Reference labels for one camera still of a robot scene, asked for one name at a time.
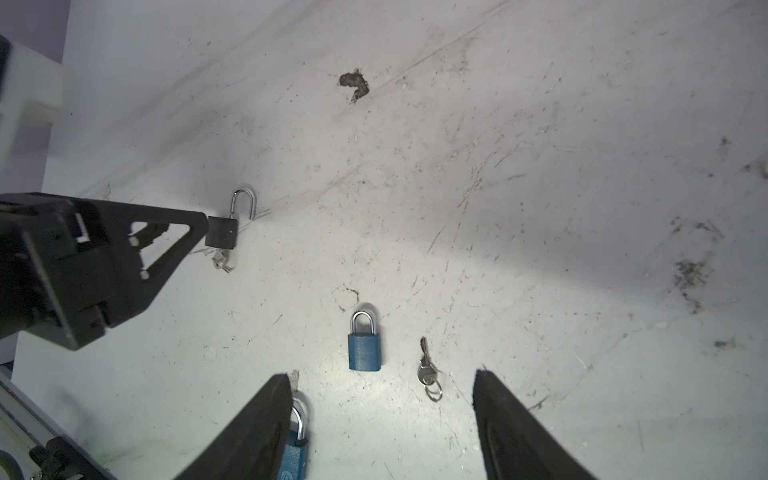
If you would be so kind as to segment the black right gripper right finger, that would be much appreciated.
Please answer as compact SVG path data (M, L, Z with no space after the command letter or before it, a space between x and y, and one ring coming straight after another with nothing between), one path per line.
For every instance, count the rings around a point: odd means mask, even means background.
M476 372L473 408L489 479L595 479L489 370Z

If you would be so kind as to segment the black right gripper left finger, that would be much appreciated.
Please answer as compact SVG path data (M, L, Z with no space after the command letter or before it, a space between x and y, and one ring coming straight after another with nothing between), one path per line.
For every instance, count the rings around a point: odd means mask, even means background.
M292 406L289 376L272 376L176 479L276 479Z

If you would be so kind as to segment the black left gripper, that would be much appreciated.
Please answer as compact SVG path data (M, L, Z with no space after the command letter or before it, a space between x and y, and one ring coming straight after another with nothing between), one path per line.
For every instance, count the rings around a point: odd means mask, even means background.
M147 310L207 229L197 211L3 194L1 337L96 341Z

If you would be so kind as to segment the silver key with ring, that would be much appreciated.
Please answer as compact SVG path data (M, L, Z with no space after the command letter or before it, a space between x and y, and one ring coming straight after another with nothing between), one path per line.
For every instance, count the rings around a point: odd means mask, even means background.
M216 269L222 270L227 274L233 271L233 267L229 264L231 251L228 249L217 249L212 257L213 265Z

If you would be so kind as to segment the black padlock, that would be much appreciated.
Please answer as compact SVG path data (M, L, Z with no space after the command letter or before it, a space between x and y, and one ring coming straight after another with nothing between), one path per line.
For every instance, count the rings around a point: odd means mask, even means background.
M219 250L233 250L236 248L239 233L239 217L237 216L237 201L241 196L249 199L250 220L256 218L257 194L251 186L241 186L232 193L227 217L208 217L208 232L205 237L205 246Z

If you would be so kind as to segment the small silver key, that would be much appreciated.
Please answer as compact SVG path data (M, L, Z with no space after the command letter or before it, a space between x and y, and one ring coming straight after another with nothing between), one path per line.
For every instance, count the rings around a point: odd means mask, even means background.
M438 370L434 366L429 354L428 342L425 337L420 339L422 356L417 370L419 382L424 386L427 397L434 403L443 398L443 389L438 379Z

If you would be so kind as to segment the small blue padlock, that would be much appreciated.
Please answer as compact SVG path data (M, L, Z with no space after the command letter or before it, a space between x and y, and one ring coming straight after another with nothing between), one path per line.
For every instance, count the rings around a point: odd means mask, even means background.
M371 309L356 310L350 320L348 334L349 369L359 372L381 370L381 342L378 320Z

